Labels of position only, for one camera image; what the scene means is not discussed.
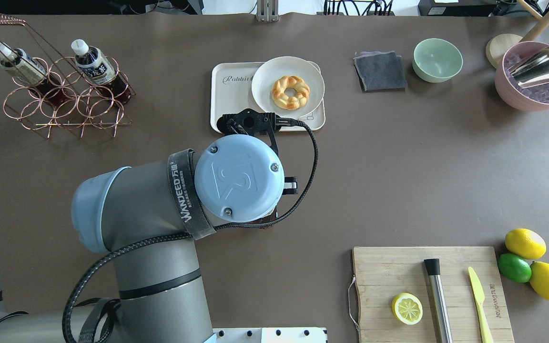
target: yellow knife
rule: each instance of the yellow knife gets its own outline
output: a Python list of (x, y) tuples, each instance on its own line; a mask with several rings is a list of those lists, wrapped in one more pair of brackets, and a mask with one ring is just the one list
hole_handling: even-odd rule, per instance
[(473, 297), (476, 300), (476, 308), (478, 309), (478, 319), (480, 321), (480, 334), (482, 334), (482, 343), (493, 343), (493, 336), (490, 334), (490, 329), (488, 328), (488, 322), (486, 322), (486, 315), (484, 315), (484, 290), (482, 289), (482, 284), (480, 279), (476, 275), (476, 272), (473, 268), (469, 267), (467, 269), (469, 272), (469, 280), (471, 281), (471, 289), (473, 290)]

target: brown tabletop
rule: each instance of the brown tabletop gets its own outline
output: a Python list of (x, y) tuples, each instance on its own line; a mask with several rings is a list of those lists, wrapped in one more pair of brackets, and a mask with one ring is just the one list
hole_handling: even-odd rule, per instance
[[(346, 287), (355, 246), (492, 245), (517, 227), (539, 232), (549, 262), (549, 111), (506, 105), (484, 46), (499, 33), (528, 32), (532, 19), (316, 17), (251, 15), (24, 17), (59, 50), (85, 39), (114, 56), (137, 96), (133, 124), (111, 139), (55, 131), (49, 141), (1, 110), (13, 89), (0, 70), (0, 273), (7, 310), (59, 311), (98, 255), (72, 229), (71, 197), (84, 180), (123, 165), (205, 149), (211, 71), (223, 62), (298, 56), (321, 67), (326, 123), (316, 131), (319, 166), (292, 216), (268, 230), (227, 229), (196, 243), (215, 327), (326, 326), (329, 341), (357, 333)], [(451, 81), (414, 74), (414, 46), (440, 37), (463, 54)], [(38, 54), (21, 29), (0, 38)], [(549, 42), (549, 28), (540, 36)], [(353, 56), (395, 50), (405, 91), (361, 91)], [(312, 148), (302, 132), (277, 135), (288, 175), (304, 186)], [(288, 208), (294, 197), (279, 203)], [(517, 342), (549, 341), (549, 302), (528, 284), (503, 280)], [(91, 280), (85, 297), (116, 296), (113, 268)]]

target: cutting board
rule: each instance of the cutting board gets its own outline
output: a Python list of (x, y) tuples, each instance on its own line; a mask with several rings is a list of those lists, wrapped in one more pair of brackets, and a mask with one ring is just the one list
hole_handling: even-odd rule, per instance
[[(360, 343), (437, 343), (435, 312), (423, 259), (439, 258), (449, 323), (456, 343), (481, 343), (478, 314), (467, 267), (484, 289), (484, 312), (495, 343), (514, 343), (493, 247), (355, 247)], [(416, 325), (398, 321), (395, 295), (412, 293), (423, 304)]]

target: donut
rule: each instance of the donut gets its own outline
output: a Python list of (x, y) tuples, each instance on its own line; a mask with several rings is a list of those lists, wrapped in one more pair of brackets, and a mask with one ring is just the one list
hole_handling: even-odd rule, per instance
[[(296, 91), (295, 96), (288, 96), (285, 90), (293, 88)], [(283, 76), (273, 85), (273, 101), (274, 103), (287, 110), (296, 110), (306, 105), (311, 93), (311, 87), (306, 84), (299, 76)]]

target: green bowl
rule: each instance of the green bowl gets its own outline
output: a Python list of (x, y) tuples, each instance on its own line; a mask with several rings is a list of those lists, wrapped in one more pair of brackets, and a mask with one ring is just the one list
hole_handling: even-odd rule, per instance
[(421, 41), (414, 48), (412, 68), (427, 82), (438, 83), (450, 80), (463, 67), (463, 57), (449, 41), (430, 38)]

